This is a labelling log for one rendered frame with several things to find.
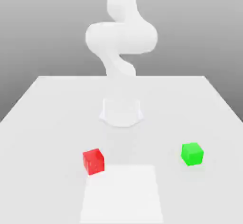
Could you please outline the small red cube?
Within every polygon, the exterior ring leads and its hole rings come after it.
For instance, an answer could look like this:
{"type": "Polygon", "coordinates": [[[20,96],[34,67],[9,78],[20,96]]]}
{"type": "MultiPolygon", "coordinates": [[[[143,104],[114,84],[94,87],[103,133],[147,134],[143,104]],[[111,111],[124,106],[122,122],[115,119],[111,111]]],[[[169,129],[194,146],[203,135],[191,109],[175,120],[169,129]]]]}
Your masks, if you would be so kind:
{"type": "Polygon", "coordinates": [[[88,175],[102,172],[105,169],[104,156],[98,148],[83,152],[83,162],[88,175]]]}

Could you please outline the small green cube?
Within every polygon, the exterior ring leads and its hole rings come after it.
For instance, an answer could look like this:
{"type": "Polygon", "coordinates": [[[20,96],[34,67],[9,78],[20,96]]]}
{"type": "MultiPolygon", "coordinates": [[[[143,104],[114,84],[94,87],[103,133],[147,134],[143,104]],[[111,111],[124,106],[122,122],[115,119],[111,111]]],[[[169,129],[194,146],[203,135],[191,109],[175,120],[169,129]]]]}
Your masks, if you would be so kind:
{"type": "Polygon", "coordinates": [[[182,145],[181,158],[187,166],[200,165],[203,162],[204,151],[197,142],[182,145]]]}

